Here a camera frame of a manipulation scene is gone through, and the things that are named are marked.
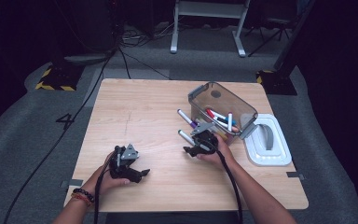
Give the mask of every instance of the pen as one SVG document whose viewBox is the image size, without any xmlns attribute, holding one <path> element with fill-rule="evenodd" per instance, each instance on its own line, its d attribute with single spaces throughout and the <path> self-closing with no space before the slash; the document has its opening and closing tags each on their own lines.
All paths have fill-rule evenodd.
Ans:
<svg viewBox="0 0 358 224">
<path fill-rule="evenodd" d="M 213 119 L 214 119 L 214 121 L 216 121 L 217 123 L 221 124 L 223 127 L 225 127 L 225 128 L 228 127 L 228 125 L 227 125 L 225 122 L 222 122 L 222 121 L 217 120 L 217 117 L 214 117 Z"/>
<path fill-rule="evenodd" d="M 190 143 L 192 146 L 195 146 L 196 144 L 194 143 L 193 139 L 190 138 L 186 133 L 184 133 L 182 130 L 179 130 L 178 133 L 185 138 L 185 140 Z"/>
<path fill-rule="evenodd" d="M 181 109 L 178 109 L 178 114 L 188 123 L 192 128 L 197 127 L 197 123 L 191 120 Z"/>
<path fill-rule="evenodd" d="M 220 121 L 220 122 L 223 122 L 225 124 L 228 124 L 228 119 L 222 119 L 222 118 L 219 118 L 219 117 L 215 117 L 215 119 Z"/>
<path fill-rule="evenodd" d="M 221 114 L 219 114 L 219 113 L 216 113 L 216 112 L 214 112 L 214 111 L 212 111 L 212 110 L 210 110 L 211 111 L 211 113 L 215 116 L 215 117 L 218 117 L 218 118 L 220 118 L 220 119 L 223 119 L 223 120 L 225 120 L 226 121 L 226 123 L 228 123 L 228 118 L 227 117 L 225 117 L 225 116 L 223 116 L 223 115 L 221 115 Z M 235 125 L 235 124 L 237 124 L 237 122 L 233 119 L 232 121 L 232 125 Z"/>
<path fill-rule="evenodd" d="M 232 113 L 231 112 L 228 112 L 228 130 L 231 132 L 232 130 Z"/>
<path fill-rule="evenodd" d="M 212 113 L 211 109 L 206 109 L 206 113 L 211 117 L 211 119 L 214 119 L 215 115 Z"/>
</svg>

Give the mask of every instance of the left hand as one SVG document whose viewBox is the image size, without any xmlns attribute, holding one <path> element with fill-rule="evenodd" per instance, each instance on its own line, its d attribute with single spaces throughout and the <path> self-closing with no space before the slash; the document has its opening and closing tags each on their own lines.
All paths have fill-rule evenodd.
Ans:
<svg viewBox="0 0 358 224">
<path fill-rule="evenodd" d="M 112 153 L 113 152 L 111 152 L 106 157 L 105 162 L 103 164 L 105 164 L 109 160 Z M 94 171 L 94 173 L 89 178 L 89 180 L 81 188 L 86 190 L 88 193 L 95 195 L 95 185 L 97 184 L 98 177 L 100 176 L 102 170 L 103 170 L 103 165 L 100 166 L 96 171 Z M 117 178 L 117 179 L 112 178 L 109 171 L 106 170 L 104 171 L 103 182 L 100 188 L 100 194 L 106 193 L 109 189 L 130 184 L 130 180 L 127 178 Z"/>
</svg>

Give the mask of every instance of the wooden tabletop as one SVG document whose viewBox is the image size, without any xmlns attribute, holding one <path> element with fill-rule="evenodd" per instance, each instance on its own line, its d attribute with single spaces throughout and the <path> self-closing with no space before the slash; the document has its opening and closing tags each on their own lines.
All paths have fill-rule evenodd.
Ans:
<svg viewBox="0 0 358 224">
<path fill-rule="evenodd" d="M 191 127 L 177 114 L 190 116 L 187 94 L 205 81 L 105 79 L 101 84 L 73 179 L 86 181 L 115 146 L 133 144 L 139 159 L 132 169 L 150 169 L 139 184 L 113 189 L 101 197 L 101 212 L 225 211 L 237 210 L 227 174 L 210 163 L 191 158 L 179 134 Z M 272 114 L 268 98 L 257 83 L 219 82 L 253 106 Z M 230 146 L 240 165 L 287 209 L 305 209 L 308 200 L 292 163 L 259 167 L 250 163 L 246 146 L 236 139 Z M 65 203 L 76 186 L 70 186 Z M 247 209 L 242 200 L 242 207 Z"/>
</svg>

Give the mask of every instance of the gray carpet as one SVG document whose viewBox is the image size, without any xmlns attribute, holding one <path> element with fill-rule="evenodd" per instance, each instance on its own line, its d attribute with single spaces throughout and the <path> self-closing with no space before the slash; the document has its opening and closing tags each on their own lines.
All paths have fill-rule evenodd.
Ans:
<svg viewBox="0 0 358 224">
<path fill-rule="evenodd" d="M 255 82 L 255 72 L 272 69 L 287 40 L 273 40 L 253 57 L 240 58 L 232 30 L 235 27 L 184 30 L 179 34 L 176 54 L 170 54 L 170 35 L 141 47 L 122 49 L 174 80 Z M 261 44 L 257 31 L 242 36 L 241 40 L 248 52 Z M 167 79 L 133 58 L 127 56 L 126 61 L 131 78 Z M 77 91 L 36 90 L 34 87 L 47 66 L 42 65 L 28 76 L 24 83 L 28 93 L 0 118 L 0 223 L 23 183 L 60 138 L 63 124 L 55 120 L 67 113 L 76 113 L 102 68 L 101 63 L 87 66 Z M 128 78 L 125 68 L 118 52 L 104 69 L 103 77 Z M 297 68 L 291 79 L 298 96 L 268 96 L 296 168 L 305 176 L 302 184 L 310 201 L 308 209 L 291 212 L 299 223 L 358 223 L 358 199 L 353 184 L 312 113 L 307 85 Z M 60 213 L 66 195 L 65 188 L 60 185 L 72 177 L 95 93 L 25 187 L 8 223 L 49 223 Z M 100 214 L 99 223 L 109 222 L 111 218 L 112 223 L 119 220 L 124 223 L 126 220 L 121 215 Z M 87 214 L 85 223 L 92 223 L 92 216 Z M 249 212 L 244 212 L 244 220 L 245 223 L 253 222 Z"/>
</svg>

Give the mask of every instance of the transparent plastic bin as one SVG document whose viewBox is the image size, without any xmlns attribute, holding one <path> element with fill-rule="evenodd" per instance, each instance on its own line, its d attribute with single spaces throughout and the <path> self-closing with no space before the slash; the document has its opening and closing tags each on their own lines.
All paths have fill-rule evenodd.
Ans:
<svg viewBox="0 0 358 224">
<path fill-rule="evenodd" d="M 238 137 L 243 140 L 255 129 L 257 111 L 217 82 L 207 82 L 197 87 L 188 94 L 188 101 L 191 104 L 191 119 L 197 123 L 213 122 L 214 126 L 210 131 L 222 136 L 228 145 Z M 211 109 L 224 117 L 231 112 L 232 119 L 236 122 L 232 131 L 222 124 L 224 122 L 218 122 L 209 116 L 206 109 Z"/>
</svg>

